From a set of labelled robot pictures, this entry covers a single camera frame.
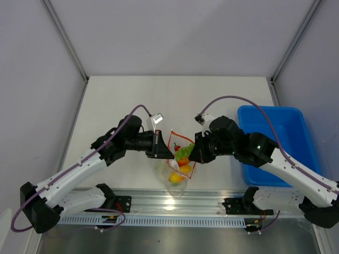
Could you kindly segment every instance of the toy fruit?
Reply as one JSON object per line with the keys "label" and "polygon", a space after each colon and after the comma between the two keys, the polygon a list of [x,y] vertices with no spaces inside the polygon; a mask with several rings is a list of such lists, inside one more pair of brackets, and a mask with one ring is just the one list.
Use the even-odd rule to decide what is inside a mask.
{"label": "toy fruit", "polygon": [[189,144],[189,149],[190,149],[191,152],[192,152],[193,148],[194,148],[194,143],[190,143]]}
{"label": "toy fruit", "polygon": [[181,146],[178,146],[176,143],[174,143],[174,151],[178,151],[181,148]]}
{"label": "toy fruit", "polygon": [[171,183],[176,184],[176,183],[180,183],[180,182],[182,182],[183,180],[185,180],[185,177],[180,176],[180,175],[178,175],[177,173],[173,172],[173,173],[171,173],[171,175],[169,176],[168,180],[169,180]]}
{"label": "toy fruit", "polygon": [[189,161],[189,159],[187,157],[186,158],[182,158],[180,160],[177,160],[176,162],[178,163],[179,167],[187,165],[188,163],[190,163],[190,161]]}
{"label": "toy fruit", "polygon": [[188,174],[192,171],[192,167],[190,165],[183,165],[180,167],[180,171],[184,174]]}

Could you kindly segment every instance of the plastic bag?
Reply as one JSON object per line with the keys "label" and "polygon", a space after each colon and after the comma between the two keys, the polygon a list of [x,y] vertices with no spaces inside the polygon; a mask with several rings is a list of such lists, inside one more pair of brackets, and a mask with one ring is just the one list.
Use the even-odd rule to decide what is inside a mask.
{"label": "plastic bag", "polygon": [[173,197],[180,197],[195,169],[196,163],[188,161],[194,142],[171,131],[167,147],[175,155],[175,159],[159,161],[155,165],[155,173]]}
{"label": "plastic bag", "polygon": [[194,142],[189,138],[181,136],[171,131],[167,147],[175,155],[175,159],[167,160],[168,165],[179,175],[191,179],[195,165],[194,161],[189,161],[188,157],[194,148]]}
{"label": "plastic bag", "polygon": [[168,165],[167,160],[161,160],[155,165],[155,174],[164,183],[166,189],[172,197],[180,197],[187,186],[188,178],[178,178],[178,182],[171,182],[169,179],[175,175],[173,169]]}

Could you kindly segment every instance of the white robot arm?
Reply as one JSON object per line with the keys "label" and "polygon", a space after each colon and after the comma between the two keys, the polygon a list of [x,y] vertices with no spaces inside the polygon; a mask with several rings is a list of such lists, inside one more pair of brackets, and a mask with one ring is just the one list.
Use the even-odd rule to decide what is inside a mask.
{"label": "white robot arm", "polygon": [[144,151],[148,158],[174,159],[161,131],[155,129],[156,124],[163,119],[161,114],[147,120],[150,130],[145,132],[139,132],[139,117],[127,117],[119,122],[119,131],[113,128],[99,137],[72,167],[36,185],[27,182],[20,188],[20,202],[24,206],[22,211],[37,233],[48,231],[62,217],[73,213],[91,208],[113,209],[116,196],[106,184],[98,184],[86,192],[69,192],[89,176],[124,157],[127,150]]}
{"label": "white robot arm", "polygon": [[306,219],[323,228],[339,221],[338,183],[322,177],[298,162],[278,144],[261,133],[245,134],[225,117],[209,114],[195,118],[203,131],[195,134],[195,146],[189,160],[209,163],[216,156],[232,155],[240,162],[260,167],[295,188],[249,187],[243,198],[225,199],[228,214],[258,214],[262,210],[304,213]]}

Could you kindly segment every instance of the gray floor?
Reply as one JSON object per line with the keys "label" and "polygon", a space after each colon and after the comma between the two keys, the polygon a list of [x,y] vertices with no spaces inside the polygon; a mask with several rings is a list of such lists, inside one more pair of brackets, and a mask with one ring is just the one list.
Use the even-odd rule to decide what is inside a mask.
{"label": "gray floor", "polygon": [[305,220],[279,219],[262,235],[247,235],[243,229],[122,226],[105,233],[86,229],[57,236],[74,228],[60,225],[45,234],[38,254],[320,253]]}

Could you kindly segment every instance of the blue plastic bin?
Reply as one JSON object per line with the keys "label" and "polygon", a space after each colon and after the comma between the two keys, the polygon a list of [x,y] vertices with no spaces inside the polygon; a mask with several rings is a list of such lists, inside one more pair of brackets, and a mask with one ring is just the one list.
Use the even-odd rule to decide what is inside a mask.
{"label": "blue plastic bin", "polygon": [[[321,174],[309,132],[302,113],[294,107],[268,107],[269,116],[284,150],[299,162]],[[245,133],[260,132],[275,140],[263,114],[254,106],[238,109],[239,127]],[[248,185],[290,187],[279,177],[253,166],[243,165],[244,181]]]}

